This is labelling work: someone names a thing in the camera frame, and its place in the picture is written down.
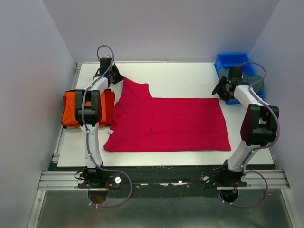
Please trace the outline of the magenta t shirt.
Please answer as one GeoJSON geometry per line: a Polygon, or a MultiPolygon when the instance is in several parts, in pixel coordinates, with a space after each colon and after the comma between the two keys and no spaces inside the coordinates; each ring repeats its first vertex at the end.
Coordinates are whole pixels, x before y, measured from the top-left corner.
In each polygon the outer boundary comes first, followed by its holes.
{"type": "Polygon", "coordinates": [[[128,78],[114,106],[108,152],[230,151],[217,98],[152,97],[128,78]]]}

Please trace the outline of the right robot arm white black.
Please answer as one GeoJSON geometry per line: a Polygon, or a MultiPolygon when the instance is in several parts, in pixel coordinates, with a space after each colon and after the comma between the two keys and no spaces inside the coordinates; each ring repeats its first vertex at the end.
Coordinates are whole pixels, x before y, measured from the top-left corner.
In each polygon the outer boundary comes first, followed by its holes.
{"type": "Polygon", "coordinates": [[[218,175],[219,182],[229,186],[236,180],[234,172],[244,172],[258,150],[269,148],[278,140],[279,108],[269,105],[256,94],[253,86],[244,81],[240,66],[230,67],[228,76],[219,80],[212,94],[218,95],[225,102],[237,99],[246,110],[240,129],[240,144],[227,160],[228,170],[218,175]]]}

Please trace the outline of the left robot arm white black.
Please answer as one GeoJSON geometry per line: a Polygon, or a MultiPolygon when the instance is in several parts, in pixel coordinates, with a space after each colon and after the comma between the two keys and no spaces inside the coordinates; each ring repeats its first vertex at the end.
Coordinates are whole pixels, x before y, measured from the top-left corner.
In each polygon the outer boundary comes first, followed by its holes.
{"type": "Polygon", "coordinates": [[[75,91],[74,106],[75,119],[80,124],[85,142],[83,180],[96,188],[102,187],[105,183],[105,175],[100,169],[103,160],[98,138],[99,124],[106,114],[102,110],[101,94],[124,78],[111,56],[100,58],[99,62],[100,67],[94,75],[92,83],[86,89],[75,91]]]}

